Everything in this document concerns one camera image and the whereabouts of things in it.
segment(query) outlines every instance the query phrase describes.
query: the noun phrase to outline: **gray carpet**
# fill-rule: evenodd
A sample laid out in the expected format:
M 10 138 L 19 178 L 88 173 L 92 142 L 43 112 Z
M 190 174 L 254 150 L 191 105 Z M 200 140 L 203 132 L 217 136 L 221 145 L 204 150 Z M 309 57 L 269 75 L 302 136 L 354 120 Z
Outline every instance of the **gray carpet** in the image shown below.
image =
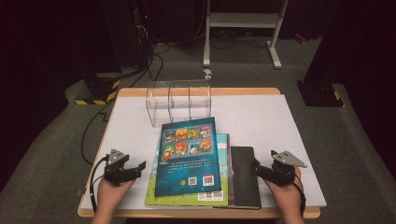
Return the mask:
M 212 43 L 226 47 L 227 42 Z M 345 107 L 306 107 L 296 80 L 304 75 L 319 40 L 298 44 L 278 40 L 282 69 L 275 70 L 263 41 L 235 43 L 211 50 L 212 87 L 276 87 L 286 95 L 305 148 L 316 171 L 328 206 L 321 216 L 306 223 L 396 223 L 396 184 L 377 155 L 347 98 L 342 85 L 334 85 Z M 203 47 L 163 45 L 154 50 L 163 57 L 158 80 L 204 77 Z M 150 68 L 157 75 L 161 60 Z M 122 80 L 129 87 L 138 75 Z M 146 87 L 144 75 L 135 87 Z M 0 194 L 0 223 L 89 223 L 77 214 L 80 190 L 91 166 L 80 155 L 87 124 L 102 105 L 75 105 L 81 81 L 65 92 L 70 104 L 32 143 L 14 175 Z M 111 113 L 112 105 L 105 112 Z M 83 148 L 93 161 L 106 127 L 97 117 L 86 132 Z M 116 218 L 115 223 L 125 223 Z

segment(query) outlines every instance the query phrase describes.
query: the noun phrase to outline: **yellow and black tape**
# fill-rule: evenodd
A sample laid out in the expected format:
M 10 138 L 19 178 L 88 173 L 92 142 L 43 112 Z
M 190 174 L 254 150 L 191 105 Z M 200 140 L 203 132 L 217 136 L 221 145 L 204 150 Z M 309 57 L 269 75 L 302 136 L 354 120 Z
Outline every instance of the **yellow and black tape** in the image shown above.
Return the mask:
M 75 103 L 77 105 L 106 105 L 106 104 L 109 104 L 116 97 L 117 88 L 119 87 L 119 85 L 120 85 L 120 80 L 115 81 L 113 83 L 108 95 L 102 99 L 95 98 L 93 96 L 91 98 L 87 97 L 84 99 L 75 99 Z

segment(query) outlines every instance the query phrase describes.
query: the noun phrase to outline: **black book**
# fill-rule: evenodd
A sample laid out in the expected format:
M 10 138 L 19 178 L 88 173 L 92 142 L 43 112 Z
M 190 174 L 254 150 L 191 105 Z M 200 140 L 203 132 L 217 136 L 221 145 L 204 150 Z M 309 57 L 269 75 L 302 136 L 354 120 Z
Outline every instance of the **black book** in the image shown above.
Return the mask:
M 253 147 L 231 147 L 231 158 L 234 198 L 228 208 L 262 208 Z

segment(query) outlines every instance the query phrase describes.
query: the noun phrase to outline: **table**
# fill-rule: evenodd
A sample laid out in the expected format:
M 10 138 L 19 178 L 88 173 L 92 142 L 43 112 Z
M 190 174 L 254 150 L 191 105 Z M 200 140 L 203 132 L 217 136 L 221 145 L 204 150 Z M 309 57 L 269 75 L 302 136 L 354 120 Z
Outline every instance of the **table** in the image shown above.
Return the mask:
M 116 217 L 203 218 L 204 210 L 206 215 L 213 218 L 281 217 L 270 190 L 261 179 L 260 210 L 144 205 L 154 151 L 161 131 L 161 128 L 153 128 L 149 121 L 146 93 L 147 89 L 143 88 L 120 90 L 95 159 L 97 163 L 111 148 L 115 148 L 130 155 L 130 160 L 125 163 L 126 169 L 136 167 L 142 161 L 147 162 L 142 177 L 136 180 L 125 196 L 115 213 Z M 271 150 L 288 150 L 308 165 L 308 168 L 302 169 L 307 198 L 304 217 L 319 217 L 319 208 L 326 206 L 326 201 L 285 96 L 275 88 L 212 88 L 211 95 L 211 116 L 216 119 L 217 132 L 229 133 L 232 146 L 254 147 L 256 159 L 264 166 L 269 167 L 272 163 Z M 103 164 L 98 167 L 95 178 L 103 174 L 103 168 Z M 88 192 L 81 198 L 78 214 L 82 217 L 93 216 Z
M 289 0 L 282 0 L 282 6 L 279 13 L 215 13 L 210 11 L 210 0 L 208 0 L 206 9 L 204 67 L 209 67 L 210 65 L 211 27 L 249 27 L 274 29 L 272 39 L 267 41 L 267 46 L 274 63 L 274 68 L 282 68 L 282 64 L 277 56 L 275 44 L 279 35 L 280 27 L 282 26 L 283 18 L 285 17 L 288 2 Z

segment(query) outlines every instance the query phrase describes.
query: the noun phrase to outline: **children's book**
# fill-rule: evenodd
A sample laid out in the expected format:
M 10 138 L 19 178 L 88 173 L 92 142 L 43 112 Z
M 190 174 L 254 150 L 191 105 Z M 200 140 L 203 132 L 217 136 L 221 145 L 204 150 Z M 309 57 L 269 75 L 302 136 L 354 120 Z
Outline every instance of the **children's book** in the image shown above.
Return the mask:
M 146 197 L 146 205 L 173 205 L 173 206 L 227 206 L 228 205 L 228 152 L 229 135 L 227 133 L 218 133 L 218 154 L 219 154 L 219 172 L 221 181 L 220 191 L 211 191 L 203 193 L 192 193 L 174 196 L 155 197 L 155 182 L 157 175 L 157 162 L 159 155 L 159 147 L 157 147 L 154 163 L 151 169 L 151 176 L 148 182 L 148 193 Z
M 163 124 L 155 197 L 221 190 L 215 118 Z

